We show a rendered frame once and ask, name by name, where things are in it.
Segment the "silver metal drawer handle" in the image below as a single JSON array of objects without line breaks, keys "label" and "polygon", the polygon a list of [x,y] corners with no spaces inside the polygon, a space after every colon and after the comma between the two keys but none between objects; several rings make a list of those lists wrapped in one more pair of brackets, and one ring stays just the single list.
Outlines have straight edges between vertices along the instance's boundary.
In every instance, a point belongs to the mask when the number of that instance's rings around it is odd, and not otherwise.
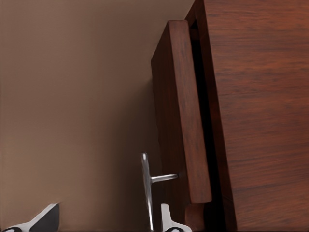
[{"label": "silver metal drawer handle", "polygon": [[153,214],[153,201],[152,201],[152,184],[157,182],[168,181],[177,179],[178,174],[167,174],[159,176],[151,176],[149,168],[148,154],[146,152],[141,153],[141,163],[143,172],[143,183],[146,197],[146,205],[149,216],[150,231],[154,231],[154,214]]}]

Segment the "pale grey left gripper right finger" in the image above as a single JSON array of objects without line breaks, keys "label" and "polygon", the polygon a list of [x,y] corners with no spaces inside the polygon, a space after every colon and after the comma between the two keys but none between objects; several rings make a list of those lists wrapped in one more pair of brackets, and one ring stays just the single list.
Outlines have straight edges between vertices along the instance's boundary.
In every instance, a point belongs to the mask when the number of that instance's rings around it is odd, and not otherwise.
[{"label": "pale grey left gripper right finger", "polygon": [[191,231],[187,225],[177,223],[171,219],[169,206],[161,204],[162,230],[163,231]]}]

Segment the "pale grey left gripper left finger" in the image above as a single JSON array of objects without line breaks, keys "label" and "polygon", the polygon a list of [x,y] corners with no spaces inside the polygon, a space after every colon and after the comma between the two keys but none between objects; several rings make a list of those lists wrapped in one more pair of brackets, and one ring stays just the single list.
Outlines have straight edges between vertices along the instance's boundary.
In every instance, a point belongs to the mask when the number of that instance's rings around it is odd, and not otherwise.
[{"label": "pale grey left gripper left finger", "polygon": [[58,231],[59,204],[48,205],[36,217],[26,223],[13,225],[4,231]]}]

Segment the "dark wooden drawer cabinet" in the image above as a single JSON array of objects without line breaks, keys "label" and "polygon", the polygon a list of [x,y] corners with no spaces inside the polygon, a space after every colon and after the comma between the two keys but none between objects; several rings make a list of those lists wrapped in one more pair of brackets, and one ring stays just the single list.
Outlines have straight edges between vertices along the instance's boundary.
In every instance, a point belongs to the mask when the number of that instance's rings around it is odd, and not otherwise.
[{"label": "dark wooden drawer cabinet", "polygon": [[195,0],[226,227],[309,231],[309,0]]}]

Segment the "dark wooden drawer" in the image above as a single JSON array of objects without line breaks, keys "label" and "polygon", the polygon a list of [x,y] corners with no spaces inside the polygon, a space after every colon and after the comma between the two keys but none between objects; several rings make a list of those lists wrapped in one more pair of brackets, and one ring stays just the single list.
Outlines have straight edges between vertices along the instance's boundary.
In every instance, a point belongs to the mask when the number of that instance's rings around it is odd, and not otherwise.
[{"label": "dark wooden drawer", "polygon": [[204,205],[212,200],[189,26],[169,21],[151,60],[165,203],[173,220],[205,230]]}]

